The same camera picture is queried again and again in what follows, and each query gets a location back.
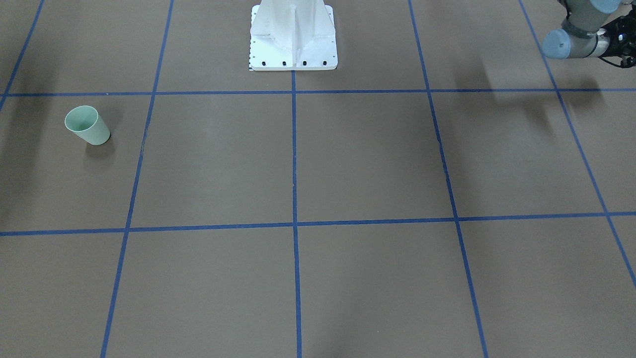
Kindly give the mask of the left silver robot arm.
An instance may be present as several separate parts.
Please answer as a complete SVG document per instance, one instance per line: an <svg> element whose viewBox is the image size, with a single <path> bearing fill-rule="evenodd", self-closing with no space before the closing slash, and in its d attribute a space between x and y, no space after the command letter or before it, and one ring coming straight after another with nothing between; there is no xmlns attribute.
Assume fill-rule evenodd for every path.
<svg viewBox="0 0 636 358"><path fill-rule="evenodd" d="M548 59L598 58L616 68L635 67L633 0L560 0L566 16L541 43Z"/></svg>

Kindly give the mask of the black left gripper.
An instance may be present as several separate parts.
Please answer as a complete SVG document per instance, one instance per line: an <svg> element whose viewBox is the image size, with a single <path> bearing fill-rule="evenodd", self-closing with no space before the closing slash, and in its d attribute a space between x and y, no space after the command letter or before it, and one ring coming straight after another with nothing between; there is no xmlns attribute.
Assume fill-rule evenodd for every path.
<svg viewBox="0 0 636 358"><path fill-rule="evenodd" d="M600 55L604 63L618 68L633 68L636 64L636 18L625 14L602 27L609 40L606 50Z"/></svg>

